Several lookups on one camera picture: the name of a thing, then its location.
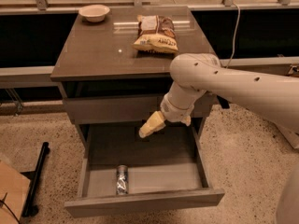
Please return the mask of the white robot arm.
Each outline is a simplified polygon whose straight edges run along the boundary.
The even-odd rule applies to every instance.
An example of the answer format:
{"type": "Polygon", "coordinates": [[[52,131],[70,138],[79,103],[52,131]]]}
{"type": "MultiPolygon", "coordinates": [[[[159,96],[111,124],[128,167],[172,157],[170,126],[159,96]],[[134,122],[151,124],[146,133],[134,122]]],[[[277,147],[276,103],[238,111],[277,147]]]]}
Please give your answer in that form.
{"type": "Polygon", "coordinates": [[[214,54],[180,54],[170,64],[174,83],[139,131],[157,133],[173,121],[190,124],[195,106],[220,96],[200,146],[211,186],[226,194],[216,208],[188,211],[191,223],[298,224],[298,153],[279,130],[299,133],[299,79],[242,71],[214,54]]]}

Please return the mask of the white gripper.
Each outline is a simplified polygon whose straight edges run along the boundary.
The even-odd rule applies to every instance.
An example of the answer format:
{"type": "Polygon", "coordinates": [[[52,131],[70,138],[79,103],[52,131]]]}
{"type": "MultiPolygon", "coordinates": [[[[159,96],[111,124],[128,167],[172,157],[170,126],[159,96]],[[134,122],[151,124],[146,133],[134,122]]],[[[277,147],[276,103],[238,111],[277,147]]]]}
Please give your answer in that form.
{"type": "Polygon", "coordinates": [[[148,120],[139,129],[139,136],[145,138],[155,132],[160,131],[165,127],[165,120],[170,122],[181,122],[186,126],[191,125],[191,113],[194,109],[194,105],[187,109],[177,108],[172,105],[166,94],[161,101],[160,110],[155,111],[148,120]]]}

